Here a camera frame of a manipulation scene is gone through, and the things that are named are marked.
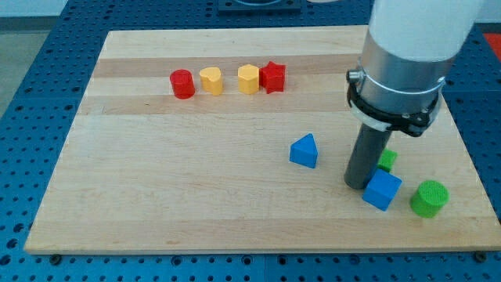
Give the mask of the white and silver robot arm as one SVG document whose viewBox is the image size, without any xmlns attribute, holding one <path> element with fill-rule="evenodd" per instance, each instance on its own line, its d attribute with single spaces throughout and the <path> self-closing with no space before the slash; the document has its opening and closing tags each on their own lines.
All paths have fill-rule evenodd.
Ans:
<svg viewBox="0 0 501 282">
<path fill-rule="evenodd" d="M 445 77 L 483 0 L 376 0 L 357 67 L 351 112 L 378 132 L 421 136 L 440 109 Z"/>
</svg>

